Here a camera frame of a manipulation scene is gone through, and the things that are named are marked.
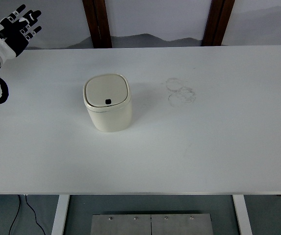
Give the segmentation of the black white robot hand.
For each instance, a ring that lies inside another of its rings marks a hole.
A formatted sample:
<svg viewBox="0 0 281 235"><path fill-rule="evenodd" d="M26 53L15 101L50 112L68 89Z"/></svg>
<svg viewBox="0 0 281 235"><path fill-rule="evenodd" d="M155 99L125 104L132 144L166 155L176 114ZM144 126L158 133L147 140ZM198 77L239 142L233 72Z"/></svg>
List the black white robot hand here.
<svg viewBox="0 0 281 235"><path fill-rule="evenodd" d="M22 4L0 21L0 56L6 59L18 57L29 41L42 29L37 25L40 10L28 10Z"/></svg>

